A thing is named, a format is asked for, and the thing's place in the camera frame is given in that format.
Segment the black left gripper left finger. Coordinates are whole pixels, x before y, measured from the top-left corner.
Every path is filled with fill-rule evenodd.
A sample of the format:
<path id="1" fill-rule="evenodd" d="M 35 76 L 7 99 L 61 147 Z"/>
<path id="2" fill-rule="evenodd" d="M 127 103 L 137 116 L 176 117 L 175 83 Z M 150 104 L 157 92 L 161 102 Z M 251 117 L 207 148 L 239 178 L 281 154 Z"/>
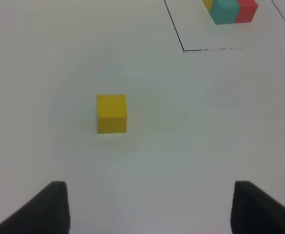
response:
<path id="1" fill-rule="evenodd" d="M 0 234 L 68 234 L 70 227 L 67 184 L 52 181 L 0 223 Z"/>

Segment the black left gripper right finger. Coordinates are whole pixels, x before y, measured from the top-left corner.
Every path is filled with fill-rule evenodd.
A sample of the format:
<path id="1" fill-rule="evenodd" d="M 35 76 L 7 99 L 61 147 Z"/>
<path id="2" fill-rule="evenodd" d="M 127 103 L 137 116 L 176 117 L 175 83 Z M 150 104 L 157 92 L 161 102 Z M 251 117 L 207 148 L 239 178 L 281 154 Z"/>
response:
<path id="1" fill-rule="evenodd" d="M 233 234 L 285 234 L 285 206 L 249 181 L 236 181 L 230 226 Z"/>

